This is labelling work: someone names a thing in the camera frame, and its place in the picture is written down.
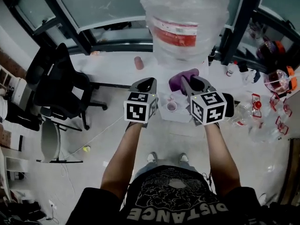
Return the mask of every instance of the plastic bottle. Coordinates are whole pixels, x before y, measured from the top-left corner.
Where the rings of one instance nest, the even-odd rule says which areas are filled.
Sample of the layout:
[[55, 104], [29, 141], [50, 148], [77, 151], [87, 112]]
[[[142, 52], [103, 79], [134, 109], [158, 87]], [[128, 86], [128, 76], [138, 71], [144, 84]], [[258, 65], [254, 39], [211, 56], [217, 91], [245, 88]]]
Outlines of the plastic bottle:
[[237, 64], [238, 64], [237, 61], [234, 61], [233, 63], [228, 64], [228, 66], [227, 66], [227, 72], [226, 72], [227, 76], [229, 76], [229, 77], [232, 76], [232, 74], [234, 73], [234, 71], [237, 69], [237, 66], [236, 66]]
[[255, 120], [253, 115], [260, 110], [262, 103], [260, 101], [240, 103], [234, 109], [234, 116], [230, 119], [230, 123], [234, 127], [243, 127], [251, 124]]

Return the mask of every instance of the small cup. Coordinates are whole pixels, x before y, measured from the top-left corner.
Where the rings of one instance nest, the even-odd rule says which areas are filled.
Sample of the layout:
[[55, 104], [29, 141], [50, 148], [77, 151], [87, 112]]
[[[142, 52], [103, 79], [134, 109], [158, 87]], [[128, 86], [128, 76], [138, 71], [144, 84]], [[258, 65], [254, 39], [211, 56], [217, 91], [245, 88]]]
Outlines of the small cup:
[[177, 103], [175, 103], [175, 102], [168, 102], [167, 103], [167, 110], [169, 112], [174, 112], [174, 111], [176, 111], [176, 109], [177, 109]]

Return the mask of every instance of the black office chair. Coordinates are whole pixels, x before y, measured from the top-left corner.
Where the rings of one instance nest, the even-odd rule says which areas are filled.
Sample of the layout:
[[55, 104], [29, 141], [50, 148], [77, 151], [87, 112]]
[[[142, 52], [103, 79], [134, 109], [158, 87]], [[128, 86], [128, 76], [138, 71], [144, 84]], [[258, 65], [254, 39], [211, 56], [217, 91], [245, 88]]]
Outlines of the black office chair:
[[[86, 124], [85, 117], [85, 111], [88, 106], [100, 106], [105, 111], [107, 105], [102, 102], [90, 102], [93, 89], [98, 86], [90, 83], [87, 75], [75, 71], [64, 43], [58, 46], [54, 54], [53, 67], [50, 73], [49, 71], [47, 72], [49, 74], [44, 73], [40, 76], [33, 103], [43, 107], [41, 113], [45, 116], [53, 116], [61, 120], [80, 116], [83, 120], [84, 128], [88, 130], [90, 127]], [[81, 99], [72, 93], [74, 87], [83, 90]]]

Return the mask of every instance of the floor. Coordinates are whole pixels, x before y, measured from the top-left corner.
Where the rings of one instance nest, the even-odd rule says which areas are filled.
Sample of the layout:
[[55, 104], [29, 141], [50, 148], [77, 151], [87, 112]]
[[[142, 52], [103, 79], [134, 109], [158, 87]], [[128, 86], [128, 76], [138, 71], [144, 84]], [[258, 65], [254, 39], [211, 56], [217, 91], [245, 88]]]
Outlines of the floor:
[[[26, 179], [48, 216], [52, 212], [49, 200], [55, 204], [54, 216], [60, 224], [66, 223], [84, 188], [100, 186], [105, 166], [116, 151], [128, 124], [122, 117], [123, 101], [127, 96], [125, 89], [100, 87], [94, 92], [93, 99], [105, 101], [108, 110], [104, 112], [98, 107], [88, 108], [89, 131], [61, 131], [61, 158], [89, 142], [89, 153], [80, 150], [75, 157], [68, 158], [83, 160], [82, 164], [66, 166], [37, 163], [35, 159], [43, 158], [40, 137], [24, 138], [22, 150], [31, 158]], [[82, 127], [80, 118], [70, 120], [68, 124]], [[289, 142], [281, 139], [275, 144], [255, 144], [251, 142], [246, 128], [231, 127], [228, 122], [222, 122], [220, 126], [239, 169], [242, 185], [254, 188], [258, 198], [263, 193], [267, 194], [267, 198], [278, 195], [285, 176]], [[142, 130], [134, 173], [146, 164], [147, 155], [152, 151], [158, 154], [159, 159], [172, 159], [174, 162], [180, 153], [185, 152], [190, 164], [200, 173], [210, 172], [204, 128], [195, 127], [192, 122], [183, 124], [165, 121], [157, 112], [148, 128]], [[43, 221], [43, 224], [55, 223]]]

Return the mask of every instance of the shoe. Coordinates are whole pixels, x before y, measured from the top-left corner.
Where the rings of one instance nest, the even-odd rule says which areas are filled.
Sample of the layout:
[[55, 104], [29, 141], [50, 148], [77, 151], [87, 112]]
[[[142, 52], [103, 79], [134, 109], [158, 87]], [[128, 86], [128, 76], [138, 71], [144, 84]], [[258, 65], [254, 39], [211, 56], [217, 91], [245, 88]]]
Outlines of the shoe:
[[179, 164], [182, 162], [187, 162], [188, 163], [188, 157], [185, 153], [181, 153], [180, 157], [179, 157]]
[[147, 162], [148, 163], [158, 163], [158, 156], [157, 156], [156, 152], [152, 152], [148, 155]]

